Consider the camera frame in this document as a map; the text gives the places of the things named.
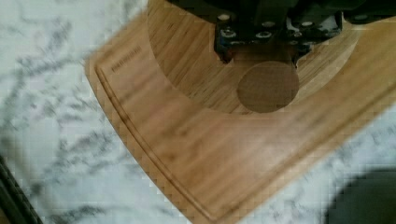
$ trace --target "wooden cutting board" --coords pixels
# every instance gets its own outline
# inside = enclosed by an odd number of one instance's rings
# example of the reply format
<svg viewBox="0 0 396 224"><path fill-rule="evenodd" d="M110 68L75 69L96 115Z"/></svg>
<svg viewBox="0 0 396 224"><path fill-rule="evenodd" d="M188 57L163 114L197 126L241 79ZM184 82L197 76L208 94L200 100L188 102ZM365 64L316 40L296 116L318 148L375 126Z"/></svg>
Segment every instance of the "wooden cutting board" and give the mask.
<svg viewBox="0 0 396 224"><path fill-rule="evenodd" d="M170 13L164 1L160 6L158 10ZM152 9L148 12L158 13ZM175 23L189 22L180 17L191 16L181 10L169 15L179 16L168 18ZM206 105L175 85L169 74L181 69L187 76L194 70L182 68L190 60L202 67L238 66L223 65L212 56L199 58L194 55L199 50L186 55L168 49L164 54L173 61L167 62L155 51L159 46L153 46L148 18L145 11L97 50L87 61L86 73L125 146L192 223L235 223L396 101L395 20L365 26L350 57L329 53L345 52L342 43L314 51L314 58L308 55L312 60L305 58L301 69L309 71L299 72L304 78L312 75L309 80L300 77L308 93L276 112L260 114ZM186 30L200 33L206 26L199 22ZM211 44L210 32L185 38L176 42L206 41L192 48ZM348 61L340 68L344 63L334 62L343 57ZM170 73L165 71L169 64ZM323 71L328 72L313 82Z"/></svg>

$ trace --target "wood grain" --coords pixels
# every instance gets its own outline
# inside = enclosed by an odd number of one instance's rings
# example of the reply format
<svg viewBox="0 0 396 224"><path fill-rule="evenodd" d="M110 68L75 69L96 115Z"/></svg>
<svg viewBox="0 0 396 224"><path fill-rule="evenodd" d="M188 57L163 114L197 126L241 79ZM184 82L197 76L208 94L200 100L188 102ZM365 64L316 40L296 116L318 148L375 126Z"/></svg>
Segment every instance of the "wood grain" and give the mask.
<svg viewBox="0 0 396 224"><path fill-rule="evenodd" d="M289 103L297 104L318 91L347 62L361 33L359 29L353 29L350 24L344 23L344 31L341 35L315 46L310 55L302 58L297 70L300 91L294 99L294 96L290 97L290 95L295 93L295 85L280 85L286 82L280 82L279 78L294 80L295 72L287 67L281 71L265 69L263 63L268 61L290 63L290 59L288 61L285 57L289 57L289 54L285 53L290 52L290 49L277 43L273 43L270 48L240 47L233 50L234 60L225 65L213 50L214 32L213 24L164 0L148 1L149 40L163 73L178 90L195 103L233 114L272 112ZM253 66L257 68L259 63L262 69L252 69ZM256 76L247 76L249 71L255 71ZM283 73L283 76L270 74L276 72ZM252 100L243 104L241 96L238 95L240 92L237 91L238 86L241 81L248 81L247 77L259 77L258 73L262 73L265 78L257 81L268 80L268 82L262 83L263 88L255 89L258 91L257 94L250 93L251 97L248 97L248 93L244 91L242 99ZM256 83L256 80L250 80L249 83ZM262 92L265 91L265 85L272 90L278 90L279 94L275 94L276 91Z"/></svg>
<svg viewBox="0 0 396 224"><path fill-rule="evenodd" d="M167 49L158 62L148 16L97 50L86 73L125 146L193 223L235 223L396 101L392 20L366 26L345 66L314 94L243 115L208 109L172 84L160 64L176 60L183 70L190 58Z"/></svg>

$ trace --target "black cord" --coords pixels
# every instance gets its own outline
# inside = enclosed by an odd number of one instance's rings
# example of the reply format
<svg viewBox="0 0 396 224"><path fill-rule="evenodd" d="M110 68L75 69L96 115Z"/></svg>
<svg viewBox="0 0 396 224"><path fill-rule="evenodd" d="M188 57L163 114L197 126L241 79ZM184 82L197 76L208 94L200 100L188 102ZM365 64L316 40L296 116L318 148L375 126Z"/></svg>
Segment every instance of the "black cord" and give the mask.
<svg viewBox="0 0 396 224"><path fill-rule="evenodd" d="M0 156L0 207L13 224L43 224Z"/></svg>

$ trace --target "white marble surface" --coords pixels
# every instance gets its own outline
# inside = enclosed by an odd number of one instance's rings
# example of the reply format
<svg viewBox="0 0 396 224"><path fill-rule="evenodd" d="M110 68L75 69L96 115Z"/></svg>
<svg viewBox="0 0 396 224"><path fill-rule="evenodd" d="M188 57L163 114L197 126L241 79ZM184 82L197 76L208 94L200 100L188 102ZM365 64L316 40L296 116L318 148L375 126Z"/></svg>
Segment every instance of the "white marble surface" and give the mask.
<svg viewBox="0 0 396 224"><path fill-rule="evenodd" d="M189 223L109 124L84 59L144 0L0 0L0 153L44 223ZM396 106L241 223L320 223L356 173L396 164Z"/></svg>

